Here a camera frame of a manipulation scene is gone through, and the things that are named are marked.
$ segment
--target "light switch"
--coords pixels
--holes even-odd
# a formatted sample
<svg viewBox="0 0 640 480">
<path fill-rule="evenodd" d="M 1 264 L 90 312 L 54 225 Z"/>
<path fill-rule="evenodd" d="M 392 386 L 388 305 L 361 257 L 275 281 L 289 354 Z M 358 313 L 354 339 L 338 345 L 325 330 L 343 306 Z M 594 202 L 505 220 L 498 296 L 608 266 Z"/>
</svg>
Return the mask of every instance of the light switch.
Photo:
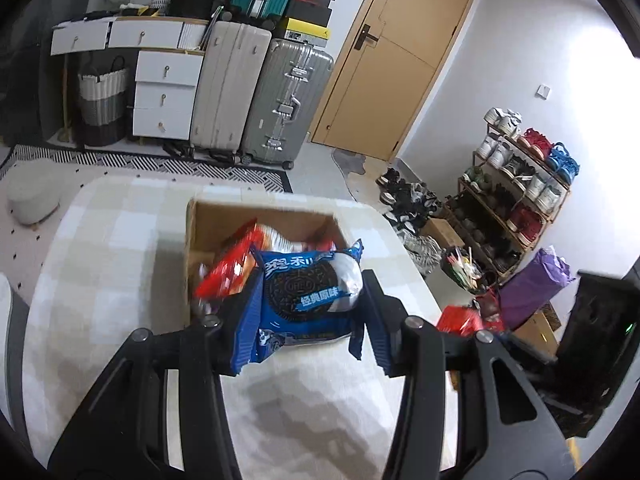
<svg viewBox="0 0 640 480">
<path fill-rule="evenodd" d="M 540 85 L 538 87 L 538 91 L 536 92 L 536 95 L 542 97 L 543 99 L 547 99 L 550 93 L 551 93 L 551 88 L 549 88 L 546 85 Z"/>
</svg>

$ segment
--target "door lock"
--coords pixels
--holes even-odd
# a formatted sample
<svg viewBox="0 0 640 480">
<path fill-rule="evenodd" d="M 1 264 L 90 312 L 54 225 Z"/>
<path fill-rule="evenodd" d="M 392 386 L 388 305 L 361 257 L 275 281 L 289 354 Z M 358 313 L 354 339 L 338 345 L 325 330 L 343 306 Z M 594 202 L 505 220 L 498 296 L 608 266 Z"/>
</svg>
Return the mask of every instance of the door lock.
<svg viewBox="0 0 640 480">
<path fill-rule="evenodd" d="M 367 25 L 365 23 L 364 26 L 362 27 L 362 30 L 360 31 L 360 35 L 358 36 L 358 39 L 356 40 L 356 44 L 353 46 L 353 48 L 355 50 L 361 50 L 362 49 L 362 45 L 364 44 L 364 40 L 371 40 L 371 41 L 375 41 L 375 42 L 378 42 L 380 40 L 380 38 L 376 38 L 372 34 L 369 34 L 370 30 L 371 30 L 370 25 Z"/>
</svg>

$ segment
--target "silver suitcase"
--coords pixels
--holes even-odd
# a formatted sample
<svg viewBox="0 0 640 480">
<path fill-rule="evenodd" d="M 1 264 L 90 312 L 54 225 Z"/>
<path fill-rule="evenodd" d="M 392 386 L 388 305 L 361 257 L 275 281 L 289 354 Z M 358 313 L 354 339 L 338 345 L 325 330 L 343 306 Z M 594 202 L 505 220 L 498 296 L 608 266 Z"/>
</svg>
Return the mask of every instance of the silver suitcase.
<svg viewBox="0 0 640 480">
<path fill-rule="evenodd" d="M 306 43 L 271 40 L 242 136 L 242 162 L 293 168 L 334 68 L 334 58 Z"/>
<path fill-rule="evenodd" d="M 191 119 L 195 146 L 236 152 L 269 48 L 268 30 L 216 22 L 205 52 Z"/>
</svg>

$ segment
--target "purple plastic bag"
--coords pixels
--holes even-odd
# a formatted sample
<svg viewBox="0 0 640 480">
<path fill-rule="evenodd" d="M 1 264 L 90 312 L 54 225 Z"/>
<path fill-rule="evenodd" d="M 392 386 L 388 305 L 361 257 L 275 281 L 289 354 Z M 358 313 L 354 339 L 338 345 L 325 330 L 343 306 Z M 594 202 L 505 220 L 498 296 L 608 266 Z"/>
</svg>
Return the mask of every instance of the purple plastic bag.
<svg viewBox="0 0 640 480">
<path fill-rule="evenodd" d="M 527 266 L 500 290 L 502 320 L 514 330 L 575 280 L 553 247 L 540 249 Z"/>
</svg>

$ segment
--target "round-cornered table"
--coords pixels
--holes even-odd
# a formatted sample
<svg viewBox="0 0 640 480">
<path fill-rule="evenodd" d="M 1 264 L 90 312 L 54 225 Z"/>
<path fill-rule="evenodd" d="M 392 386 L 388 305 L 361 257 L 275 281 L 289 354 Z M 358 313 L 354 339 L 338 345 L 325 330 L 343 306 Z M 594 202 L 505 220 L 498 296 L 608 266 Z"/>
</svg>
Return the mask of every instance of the round-cornered table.
<svg viewBox="0 0 640 480">
<path fill-rule="evenodd" d="M 410 314 L 436 323 L 440 309 L 389 224 L 357 202 L 220 186 L 105 177 L 82 189 L 44 262 L 26 330 L 24 411 L 34 455 L 46 464 L 96 377 L 132 330 L 180 330 L 185 213 L 196 195 L 331 213 L 347 243 L 361 238 L 363 269 Z M 177 372 L 169 377 L 170 463 L 181 466 Z M 457 416 L 447 382 L 442 466 L 453 465 Z M 245 479 L 379 478 L 403 379 L 385 377 L 366 339 L 283 348 L 222 378 L 230 431 Z"/>
</svg>

